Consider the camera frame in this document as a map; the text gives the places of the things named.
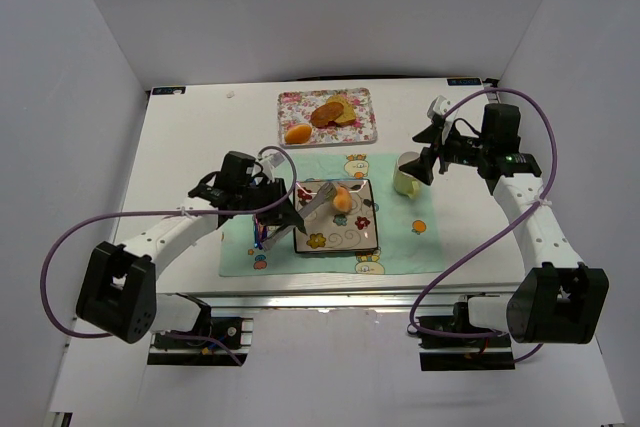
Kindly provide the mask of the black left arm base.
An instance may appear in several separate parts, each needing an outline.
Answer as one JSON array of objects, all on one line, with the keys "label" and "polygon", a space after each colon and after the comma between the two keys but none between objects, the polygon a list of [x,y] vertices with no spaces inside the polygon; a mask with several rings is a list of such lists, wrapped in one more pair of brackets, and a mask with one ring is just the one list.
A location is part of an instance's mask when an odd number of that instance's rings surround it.
[{"label": "black left arm base", "polygon": [[240,367],[252,343],[253,319],[213,317],[204,340],[185,340],[154,335],[147,356],[151,366]]}]

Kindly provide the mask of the metal tongs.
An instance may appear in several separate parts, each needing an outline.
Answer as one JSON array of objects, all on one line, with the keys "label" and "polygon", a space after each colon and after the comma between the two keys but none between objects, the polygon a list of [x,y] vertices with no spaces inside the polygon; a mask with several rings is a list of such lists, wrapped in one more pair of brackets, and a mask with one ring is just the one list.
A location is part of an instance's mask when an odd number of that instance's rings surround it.
[{"label": "metal tongs", "polygon": [[260,241],[260,247],[264,251],[272,249],[282,238],[286,237],[294,229],[300,233],[304,231],[304,221],[310,219],[311,215],[321,206],[331,203],[337,194],[337,187],[332,182],[324,183],[319,190],[312,195],[312,199],[304,206],[296,211],[302,223],[296,225],[289,223],[288,225],[278,226],[273,232],[269,233]]}]

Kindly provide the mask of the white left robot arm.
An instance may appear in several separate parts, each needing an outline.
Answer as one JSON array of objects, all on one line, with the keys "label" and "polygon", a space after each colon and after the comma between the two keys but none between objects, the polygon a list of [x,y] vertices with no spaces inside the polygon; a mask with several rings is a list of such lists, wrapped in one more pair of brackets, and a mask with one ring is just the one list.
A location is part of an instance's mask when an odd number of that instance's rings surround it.
[{"label": "white left robot arm", "polygon": [[149,332],[183,339],[204,335],[209,306],[186,294],[158,294],[157,280],[190,247],[235,217],[252,216],[264,227],[303,226],[291,202],[296,184],[273,173],[290,159],[278,147],[257,156],[230,151],[176,210],[160,212],[158,223],[117,245],[100,243],[89,258],[77,316],[129,344]]}]

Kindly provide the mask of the round orange bread roll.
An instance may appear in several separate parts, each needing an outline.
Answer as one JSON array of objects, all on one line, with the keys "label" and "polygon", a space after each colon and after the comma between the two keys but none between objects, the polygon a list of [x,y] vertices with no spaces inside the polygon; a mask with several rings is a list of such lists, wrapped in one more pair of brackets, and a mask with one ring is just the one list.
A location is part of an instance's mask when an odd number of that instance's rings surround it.
[{"label": "round orange bread roll", "polygon": [[332,201],[334,208],[341,213],[348,213],[352,208],[352,198],[350,191],[338,185]]}]

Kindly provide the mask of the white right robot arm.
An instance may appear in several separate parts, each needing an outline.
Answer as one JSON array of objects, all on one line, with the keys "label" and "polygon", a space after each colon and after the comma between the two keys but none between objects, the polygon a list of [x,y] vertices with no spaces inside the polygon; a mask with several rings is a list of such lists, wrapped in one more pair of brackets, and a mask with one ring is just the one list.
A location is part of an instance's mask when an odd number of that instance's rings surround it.
[{"label": "white right robot arm", "polygon": [[476,340],[508,335],[518,343],[587,344],[609,289],[601,268],[588,267],[570,246],[546,196],[550,183],[535,158],[520,150],[520,111],[502,103],[485,106],[480,131],[461,134],[451,102],[430,105],[429,127],[414,136],[423,144],[418,159],[400,170],[431,184],[449,165],[472,167],[504,212],[527,270],[511,295],[471,294],[455,303],[442,327],[417,326],[440,338]]}]

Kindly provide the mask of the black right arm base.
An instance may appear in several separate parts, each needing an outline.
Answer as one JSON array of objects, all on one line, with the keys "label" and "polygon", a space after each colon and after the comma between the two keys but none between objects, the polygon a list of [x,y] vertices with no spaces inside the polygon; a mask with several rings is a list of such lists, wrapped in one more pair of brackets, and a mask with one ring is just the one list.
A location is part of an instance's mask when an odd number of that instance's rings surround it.
[{"label": "black right arm base", "polygon": [[[422,315],[421,328],[449,334],[488,334],[469,322],[468,306],[456,302],[451,314]],[[423,372],[507,371],[515,369],[511,340],[506,335],[482,338],[442,337],[418,332]]]}]

